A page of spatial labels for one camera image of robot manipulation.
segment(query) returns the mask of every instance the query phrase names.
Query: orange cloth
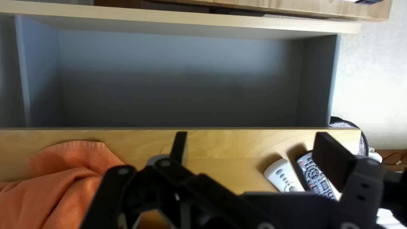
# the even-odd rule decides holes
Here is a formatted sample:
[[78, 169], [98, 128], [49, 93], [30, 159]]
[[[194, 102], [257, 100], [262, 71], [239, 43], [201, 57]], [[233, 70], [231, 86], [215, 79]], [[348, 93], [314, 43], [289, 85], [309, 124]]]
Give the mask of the orange cloth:
[[30, 163], [35, 178], [0, 183], [0, 229], [79, 228], [103, 173], [124, 164], [103, 142], [50, 146]]

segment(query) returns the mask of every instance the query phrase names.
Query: light beige wood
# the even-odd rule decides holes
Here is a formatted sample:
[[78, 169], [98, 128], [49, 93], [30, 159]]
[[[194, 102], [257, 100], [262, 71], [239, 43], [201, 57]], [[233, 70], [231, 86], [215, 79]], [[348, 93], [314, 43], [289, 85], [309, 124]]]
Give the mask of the light beige wood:
[[389, 19], [392, 0], [383, 0], [374, 5], [355, 4], [344, 0], [158, 0], [194, 5], [248, 9], [267, 12], [348, 18], [363, 20]]
[[[237, 193], [275, 191], [264, 178], [269, 164], [311, 150], [318, 130], [191, 130], [186, 166], [206, 173]], [[330, 130], [348, 149], [359, 149], [359, 130]], [[125, 163], [141, 169], [171, 150], [176, 130], [13, 130], [0, 131], [0, 180], [27, 178], [30, 156], [56, 142], [101, 140]]]
[[102, 29], [242, 38], [302, 38], [358, 33], [360, 23], [261, 18], [0, 0], [0, 12], [32, 15], [66, 29]]

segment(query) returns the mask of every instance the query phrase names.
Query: orange fabric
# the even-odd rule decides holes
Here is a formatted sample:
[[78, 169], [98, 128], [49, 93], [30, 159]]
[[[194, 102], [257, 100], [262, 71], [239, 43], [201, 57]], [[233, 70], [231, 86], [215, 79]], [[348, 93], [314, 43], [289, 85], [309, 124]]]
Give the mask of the orange fabric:
[[0, 183], [0, 229], [79, 228], [103, 173], [124, 164], [103, 142], [50, 146], [30, 163], [35, 178]]

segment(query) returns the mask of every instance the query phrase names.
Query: white wall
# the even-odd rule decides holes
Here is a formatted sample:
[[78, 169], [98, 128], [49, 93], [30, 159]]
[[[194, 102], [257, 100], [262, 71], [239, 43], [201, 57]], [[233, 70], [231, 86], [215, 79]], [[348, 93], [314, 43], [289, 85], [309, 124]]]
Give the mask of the white wall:
[[377, 149], [407, 147], [407, 1], [384, 23], [344, 35], [332, 113], [358, 123]]

